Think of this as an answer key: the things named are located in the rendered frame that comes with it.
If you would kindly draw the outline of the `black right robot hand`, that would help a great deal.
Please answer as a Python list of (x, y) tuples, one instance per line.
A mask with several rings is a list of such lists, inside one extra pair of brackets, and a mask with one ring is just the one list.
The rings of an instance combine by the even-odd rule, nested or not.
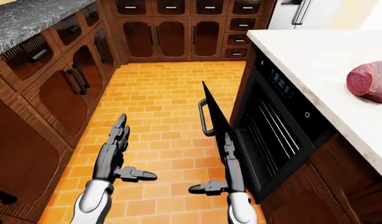
[(221, 145), (224, 156), (221, 161), (225, 167), (225, 181), (210, 180), (205, 184), (197, 184), (189, 188), (190, 194), (204, 194), (207, 196), (221, 195), (223, 192), (229, 194), (245, 193), (245, 185), (241, 172), (239, 160), (235, 156), (235, 145), (228, 133), (224, 135), (224, 144)]

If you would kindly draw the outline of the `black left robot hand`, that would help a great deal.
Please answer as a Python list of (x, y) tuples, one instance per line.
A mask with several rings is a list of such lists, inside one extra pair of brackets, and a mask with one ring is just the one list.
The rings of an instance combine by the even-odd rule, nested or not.
[(126, 115), (122, 114), (109, 131), (108, 140), (102, 145), (97, 156), (92, 179), (107, 180), (111, 183), (114, 183), (116, 179), (121, 179), (123, 182), (157, 180), (154, 173), (135, 167), (123, 167), (123, 153), (127, 150), (130, 135), (130, 128), (126, 125), (126, 121)]

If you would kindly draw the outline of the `black oven door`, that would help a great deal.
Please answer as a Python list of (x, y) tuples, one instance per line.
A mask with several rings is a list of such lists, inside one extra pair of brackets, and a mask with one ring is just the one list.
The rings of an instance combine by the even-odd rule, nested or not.
[[(202, 82), (203, 90), (205, 93), (205, 98), (198, 103), (198, 110), (202, 125), (202, 131), (207, 137), (214, 136), (217, 142), (218, 152), (222, 164), (226, 164), (228, 158), (227, 147), (231, 145), (231, 134), (232, 129), (226, 120), (224, 114), (222, 113), (220, 107), (216, 103), (214, 97), (210, 93), (205, 82)], [(207, 106), (210, 114), (210, 119), (212, 122), (213, 128), (211, 130), (207, 129), (203, 107)]]

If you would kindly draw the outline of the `metal dishwasher rack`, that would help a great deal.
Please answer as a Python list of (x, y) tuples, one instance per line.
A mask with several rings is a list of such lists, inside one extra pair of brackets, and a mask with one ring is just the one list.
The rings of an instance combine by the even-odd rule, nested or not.
[(299, 152), (297, 139), (266, 100), (252, 103), (245, 122), (270, 176), (278, 173)]

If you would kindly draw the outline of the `brown arched cabinet door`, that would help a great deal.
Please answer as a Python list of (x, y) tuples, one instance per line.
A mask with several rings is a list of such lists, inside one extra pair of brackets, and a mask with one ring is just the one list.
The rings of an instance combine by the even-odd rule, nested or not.
[(157, 60), (154, 31), (150, 20), (129, 19), (119, 23), (126, 56), (130, 62)]
[(21, 94), (71, 147), (78, 145), (90, 120), (90, 104), (68, 65), (48, 69)]
[(191, 59), (194, 61), (220, 59), (225, 20), (220, 18), (193, 18), (191, 26)]
[(0, 212), (37, 222), (70, 153), (19, 95), (0, 99)]
[(105, 30), (100, 27), (92, 34), (92, 42), (100, 58), (100, 65), (108, 81), (111, 80), (114, 71), (116, 70), (116, 60), (111, 51), (111, 45), (108, 41), (108, 36)]
[(90, 46), (84, 44), (76, 49), (71, 66), (85, 90), (84, 96), (96, 108), (106, 87), (106, 78), (100, 72), (99, 65)]
[(190, 58), (190, 20), (164, 18), (154, 22), (160, 61), (187, 61)]

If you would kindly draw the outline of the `black built-in oven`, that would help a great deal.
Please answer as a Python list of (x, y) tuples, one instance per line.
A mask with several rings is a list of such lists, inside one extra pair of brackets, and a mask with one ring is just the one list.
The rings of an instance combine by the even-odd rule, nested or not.
[[(253, 102), (266, 100), (297, 139), (299, 152), (270, 176), (245, 122)], [(246, 63), (230, 119), (239, 147), (245, 185), (256, 202), (263, 201), (335, 133), (334, 127), (261, 50)]]

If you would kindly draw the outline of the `dark wooden island cabinet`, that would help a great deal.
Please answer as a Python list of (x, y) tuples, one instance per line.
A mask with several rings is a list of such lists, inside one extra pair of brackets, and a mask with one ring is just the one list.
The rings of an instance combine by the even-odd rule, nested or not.
[(267, 224), (382, 224), (382, 176), (338, 134), (261, 208)]

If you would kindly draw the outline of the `small brown wooden drawer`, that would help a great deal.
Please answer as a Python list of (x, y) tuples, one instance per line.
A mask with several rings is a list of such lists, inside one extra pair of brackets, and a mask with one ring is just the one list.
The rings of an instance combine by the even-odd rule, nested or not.
[(186, 12), (185, 0), (155, 0), (155, 4), (160, 15), (182, 15)]
[(193, 16), (224, 16), (228, 0), (193, 0), (191, 13)]
[(226, 32), (246, 32), (258, 28), (260, 17), (228, 17)]
[(83, 27), (77, 14), (72, 14), (53, 25), (50, 32), (60, 48), (67, 50), (82, 38)]
[(95, 25), (100, 19), (97, 3), (92, 3), (88, 5), (87, 7), (82, 9), (82, 12), (85, 16), (86, 23), (89, 27)]
[(11, 70), (21, 79), (26, 80), (51, 61), (54, 52), (42, 34), (14, 46), (1, 57)]
[(244, 60), (248, 57), (249, 47), (223, 48), (221, 51), (222, 60)]
[(147, 14), (145, 0), (116, 0), (116, 8), (122, 15), (145, 15)]
[(250, 46), (251, 41), (246, 33), (226, 33), (223, 39), (225, 47), (245, 47)]
[(263, 5), (262, 0), (231, 0), (229, 13), (233, 16), (257, 15)]

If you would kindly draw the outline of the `red meat chunk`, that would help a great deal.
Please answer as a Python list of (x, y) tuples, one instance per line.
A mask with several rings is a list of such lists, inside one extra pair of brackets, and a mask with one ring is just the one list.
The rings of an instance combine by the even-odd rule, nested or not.
[(354, 95), (382, 104), (382, 61), (354, 68), (347, 75), (346, 83)]

